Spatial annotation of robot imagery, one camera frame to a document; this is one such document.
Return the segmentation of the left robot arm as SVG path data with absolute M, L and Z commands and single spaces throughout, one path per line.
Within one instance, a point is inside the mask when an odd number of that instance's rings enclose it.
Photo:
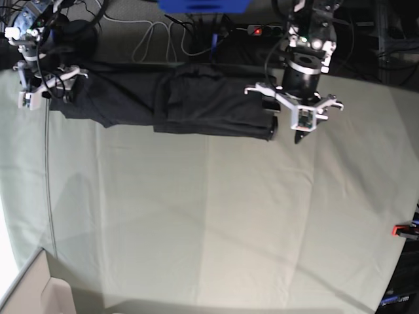
M 335 95 L 321 96 L 318 92 L 320 76 L 329 72 L 337 48 L 333 17 L 341 3 L 293 1 L 284 33 L 288 45 L 282 52 L 282 84 L 278 86 L 267 78 L 266 84 L 258 82 L 244 90 L 245 94 L 257 92 L 273 101 L 274 112 L 281 107 L 291 111 L 290 128 L 295 131 L 296 144 L 329 119 L 328 109 L 344 109 Z

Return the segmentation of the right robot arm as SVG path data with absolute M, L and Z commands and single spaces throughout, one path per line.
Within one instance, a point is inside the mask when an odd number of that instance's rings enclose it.
M 20 107 L 34 110 L 44 98 L 72 103 L 79 77 L 88 76 L 76 62 L 94 54 L 97 20 L 70 20 L 62 11 L 76 4 L 26 1 L 6 26 L 6 40 L 22 55 L 13 67 L 22 87 Z

